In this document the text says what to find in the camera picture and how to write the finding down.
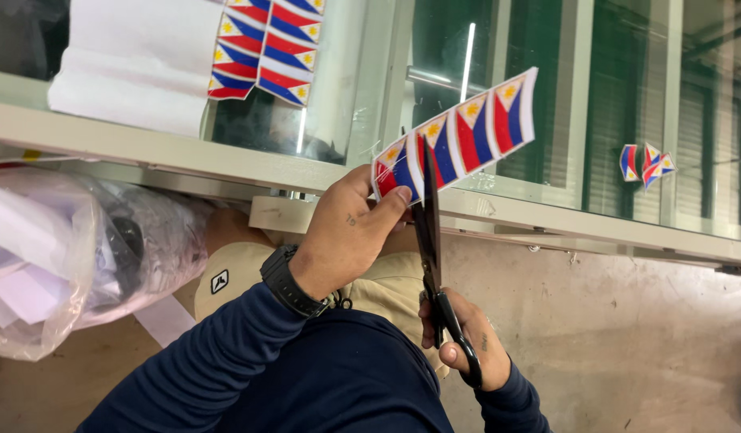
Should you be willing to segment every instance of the black scissors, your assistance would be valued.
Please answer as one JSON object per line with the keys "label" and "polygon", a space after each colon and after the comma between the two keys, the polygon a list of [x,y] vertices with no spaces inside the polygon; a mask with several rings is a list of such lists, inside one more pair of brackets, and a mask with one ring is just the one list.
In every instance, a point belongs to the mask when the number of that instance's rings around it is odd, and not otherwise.
{"label": "black scissors", "polygon": [[480,389],[483,384],[483,373],[480,370],[478,354],[464,337],[448,295],[440,286],[440,209],[437,204],[437,181],[431,151],[426,149],[423,154],[423,201],[414,204],[413,217],[421,253],[423,287],[432,306],[430,320],[434,327],[434,347],[440,348],[443,344],[443,329],[448,329],[452,338],[467,355],[469,374],[462,373],[462,379],[472,388]]}

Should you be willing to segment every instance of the black watch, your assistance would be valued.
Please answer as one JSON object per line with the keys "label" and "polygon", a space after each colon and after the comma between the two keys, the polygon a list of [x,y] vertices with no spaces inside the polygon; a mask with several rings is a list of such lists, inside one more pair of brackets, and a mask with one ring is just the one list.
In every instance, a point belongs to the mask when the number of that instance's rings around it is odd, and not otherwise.
{"label": "black watch", "polygon": [[289,310],[307,319],[319,316],[327,308],[328,299],[315,300],[298,287],[287,263],[298,245],[284,245],[275,250],[261,266],[261,278],[274,297]]}

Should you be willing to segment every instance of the yellow sun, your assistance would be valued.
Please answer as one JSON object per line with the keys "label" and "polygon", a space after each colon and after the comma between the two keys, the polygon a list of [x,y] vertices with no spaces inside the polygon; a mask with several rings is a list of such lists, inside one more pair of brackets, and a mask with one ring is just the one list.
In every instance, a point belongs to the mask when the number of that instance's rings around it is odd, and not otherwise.
{"label": "yellow sun", "polygon": [[385,160],[387,162],[391,162],[397,158],[397,155],[400,153],[400,150],[397,147],[393,147],[387,151],[387,154],[384,156]]}
{"label": "yellow sun", "polygon": [[514,85],[509,86],[507,88],[507,90],[504,91],[504,97],[505,98],[511,98],[512,96],[514,96],[515,90],[516,89],[515,89]]}
{"label": "yellow sun", "polygon": [[437,123],[432,123],[432,124],[431,124],[431,125],[429,125],[429,127],[427,128],[427,136],[433,137],[433,136],[435,136],[435,135],[436,135],[436,134],[437,134],[438,132],[440,132],[440,125],[438,125]]}
{"label": "yellow sun", "polygon": [[478,113],[478,104],[472,103],[467,105],[467,115],[476,115]]}

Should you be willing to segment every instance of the navy blue sleeve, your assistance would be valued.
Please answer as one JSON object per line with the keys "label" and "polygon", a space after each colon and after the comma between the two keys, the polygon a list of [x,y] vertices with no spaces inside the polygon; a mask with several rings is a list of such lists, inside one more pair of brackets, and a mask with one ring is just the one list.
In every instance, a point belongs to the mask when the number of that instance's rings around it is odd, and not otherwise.
{"label": "navy blue sleeve", "polygon": [[258,283],[136,368],[77,431],[210,431],[305,323]]}
{"label": "navy blue sleeve", "polygon": [[510,379],[500,389],[475,391],[482,406],[486,433],[541,433],[550,430],[547,418],[539,410],[539,394],[515,366],[510,367]]}

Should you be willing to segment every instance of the scissor handle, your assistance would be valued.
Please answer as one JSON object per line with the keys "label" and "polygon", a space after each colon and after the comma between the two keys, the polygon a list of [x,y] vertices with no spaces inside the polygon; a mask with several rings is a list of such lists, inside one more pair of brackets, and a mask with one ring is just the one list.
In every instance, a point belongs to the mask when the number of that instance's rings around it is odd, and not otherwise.
{"label": "scissor handle", "polygon": [[451,306],[451,301],[448,300],[448,295],[446,295],[445,292],[436,293],[434,295],[434,304],[437,306],[440,316],[439,318],[442,320],[442,323],[445,324],[445,328],[448,329],[448,332],[451,333],[456,344],[461,346],[464,354],[467,355],[469,374],[462,373],[462,379],[464,379],[464,382],[472,388],[480,389],[481,386],[483,386],[483,371],[480,369],[478,354],[475,353],[472,344],[470,344],[470,342],[464,337],[462,327],[459,326],[459,322],[456,319],[456,313],[454,313],[454,309]]}

